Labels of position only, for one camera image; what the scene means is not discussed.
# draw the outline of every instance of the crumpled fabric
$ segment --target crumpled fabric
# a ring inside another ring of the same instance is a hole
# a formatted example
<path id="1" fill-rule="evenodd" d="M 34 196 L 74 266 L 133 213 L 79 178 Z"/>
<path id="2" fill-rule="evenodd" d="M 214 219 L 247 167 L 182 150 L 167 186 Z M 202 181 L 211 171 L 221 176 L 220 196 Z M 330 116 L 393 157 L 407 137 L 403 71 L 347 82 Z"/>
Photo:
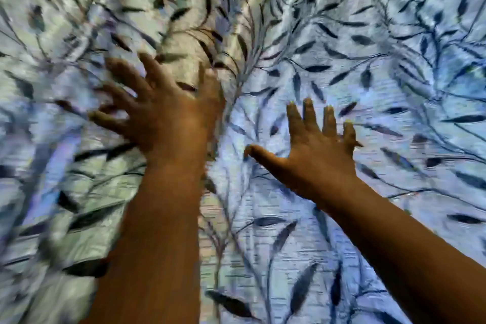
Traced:
<path id="1" fill-rule="evenodd" d="M 201 201 L 200 321 L 410 322 L 341 228 L 243 150 L 286 156 L 286 104 L 311 97 L 319 122 L 332 105 L 364 145 L 359 177 L 486 265 L 485 6 L 0 0 L 0 321 L 88 313 L 145 160 L 86 112 L 115 78 L 104 57 L 143 74 L 145 50 L 189 90 L 211 64 L 227 100 Z"/>

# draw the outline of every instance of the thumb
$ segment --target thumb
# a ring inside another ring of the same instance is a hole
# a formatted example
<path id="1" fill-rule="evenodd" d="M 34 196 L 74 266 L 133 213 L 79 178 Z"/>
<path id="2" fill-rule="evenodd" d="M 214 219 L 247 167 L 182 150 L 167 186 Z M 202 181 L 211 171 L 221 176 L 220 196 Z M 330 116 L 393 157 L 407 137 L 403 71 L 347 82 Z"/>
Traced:
<path id="1" fill-rule="evenodd" d="M 251 156 L 263 167 L 265 167 L 275 178 L 279 178 L 282 172 L 285 170 L 286 158 L 279 158 L 277 155 L 272 154 L 270 151 L 265 150 L 259 145 L 249 145 L 245 148 L 245 155 Z"/>

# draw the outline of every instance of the leaf-patterned fabric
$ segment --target leaf-patterned fabric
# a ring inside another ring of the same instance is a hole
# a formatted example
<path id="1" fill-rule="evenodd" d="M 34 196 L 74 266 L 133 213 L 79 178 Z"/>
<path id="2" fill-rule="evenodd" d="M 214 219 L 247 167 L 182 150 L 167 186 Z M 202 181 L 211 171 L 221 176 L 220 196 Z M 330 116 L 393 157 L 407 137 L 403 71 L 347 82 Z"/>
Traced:
<path id="1" fill-rule="evenodd" d="M 201 322 L 408 323 L 339 226 L 243 149 L 286 156 L 285 105 L 310 96 L 319 121 L 333 105 L 364 145 L 359 176 L 486 265 L 485 6 L 0 0 L 0 322 L 88 312 L 145 163 L 86 111 L 104 57 L 143 72 L 146 50 L 189 90 L 210 63 L 228 103 L 201 201 Z"/>

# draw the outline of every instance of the person's right hand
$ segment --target person's right hand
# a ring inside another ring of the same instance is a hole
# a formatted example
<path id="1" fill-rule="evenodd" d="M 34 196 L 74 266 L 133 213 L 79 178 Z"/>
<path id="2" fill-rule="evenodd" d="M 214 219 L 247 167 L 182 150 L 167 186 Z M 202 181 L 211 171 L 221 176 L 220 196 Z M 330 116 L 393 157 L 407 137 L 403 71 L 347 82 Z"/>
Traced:
<path id="1" fill-rule="evenodd" d="M 259 145 L 249 145 L 249 155 L 273 176 L 299 196 L 316 201 L 341 199 L 347 189 L 356 185 L 353 151 L 359 143 L 351 123 L 344 123 L 343 136 L 337 134 L 336 118 L 331 106 L 324 109 L 320 131 L 312 100 L 304 100 L 304 119 L 294 103 L 287 106 L 290 132 L 290 154 L 279 158 Z"/>

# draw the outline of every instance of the floral print fabric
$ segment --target floral print fabric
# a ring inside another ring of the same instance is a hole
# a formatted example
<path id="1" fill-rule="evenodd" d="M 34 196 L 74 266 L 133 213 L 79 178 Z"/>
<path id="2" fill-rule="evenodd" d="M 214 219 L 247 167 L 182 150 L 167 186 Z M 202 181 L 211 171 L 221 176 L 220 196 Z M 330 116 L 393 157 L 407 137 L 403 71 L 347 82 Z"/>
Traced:
<path id="1" fill-rule="evenodd" d="M 201 201 L 201 322 L 409 322 L 339 226 L 243 150 L 286 156 L 285 105 L 310 96 L 319 121 L 333 105 L 364 145 L 358 175 L 485 265 L 485 6 L 0 0 L 0 321 L 88 312 L 145 163 L 85 115 L 104 57 L 143 72 L 146 50 L 186 89 L 211 64 L 228 103 Z"/>

